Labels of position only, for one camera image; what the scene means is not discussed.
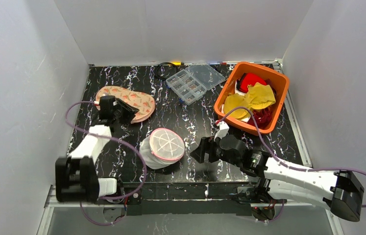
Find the floral mesh laundry bag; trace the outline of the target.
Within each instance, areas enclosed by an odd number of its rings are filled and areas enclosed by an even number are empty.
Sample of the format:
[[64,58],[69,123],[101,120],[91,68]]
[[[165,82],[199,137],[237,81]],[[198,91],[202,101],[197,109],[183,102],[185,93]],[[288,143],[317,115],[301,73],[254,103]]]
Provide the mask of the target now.
[[128,105],[139,109],[139,112],[135,115],[131,123],[139,123],[147,120],[155,110],[156,105],[153,96],[143,92],[132,91],[118,86],[105,86],[97,92],[96,101],[99,101],[102,96],[106,95],[113,95]]

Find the white round mesh laundry bag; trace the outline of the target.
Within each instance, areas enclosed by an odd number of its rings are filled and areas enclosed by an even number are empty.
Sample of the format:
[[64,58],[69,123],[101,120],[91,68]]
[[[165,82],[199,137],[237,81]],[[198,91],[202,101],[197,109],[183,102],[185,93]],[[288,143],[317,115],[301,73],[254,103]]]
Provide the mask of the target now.
[[185,154],[185,144],[174,131],[157,128],[139,147],[147,167],[157,170],[178,162]]

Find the yellow bra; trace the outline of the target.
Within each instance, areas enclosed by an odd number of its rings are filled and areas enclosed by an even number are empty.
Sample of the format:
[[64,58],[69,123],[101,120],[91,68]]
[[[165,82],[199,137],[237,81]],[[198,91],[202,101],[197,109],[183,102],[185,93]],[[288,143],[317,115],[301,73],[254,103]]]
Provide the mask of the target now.
[[272,107],[275,103],[275,93],[272,87],[270,85],[256,84],[248,88],[248,92],[245,93],[244,100],[239,107],[246,107],[252,112],[253,110]]

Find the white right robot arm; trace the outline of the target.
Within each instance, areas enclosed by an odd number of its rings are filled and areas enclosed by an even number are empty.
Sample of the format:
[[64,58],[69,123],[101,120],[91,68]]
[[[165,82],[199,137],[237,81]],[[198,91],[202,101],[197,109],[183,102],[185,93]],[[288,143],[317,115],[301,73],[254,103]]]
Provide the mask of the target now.
[[198,163],[222,160],[259,178],[251,200],[260,196],[299,201],[328,209],[347,221],[360,221],[365,189],[351,170],[313,171],[305,167],[299,171],[298,165],[277,161],[265,151],[249,149],[233,135],[203,137],[190,156]]

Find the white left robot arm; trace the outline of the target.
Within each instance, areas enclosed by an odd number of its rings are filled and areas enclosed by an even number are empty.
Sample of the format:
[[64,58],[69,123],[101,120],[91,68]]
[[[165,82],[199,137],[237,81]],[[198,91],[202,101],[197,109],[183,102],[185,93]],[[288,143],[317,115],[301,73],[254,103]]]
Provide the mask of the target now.
[[126,197],[123,183],[117,178],[100,178],[96,160],[112,138],[116,124],[130,124],[139,109],[114,95],[103,96],[92,103],[99,109],[91,126],[84,130],[82,142],[55,162],[55,193],[59,202],[110,202]]

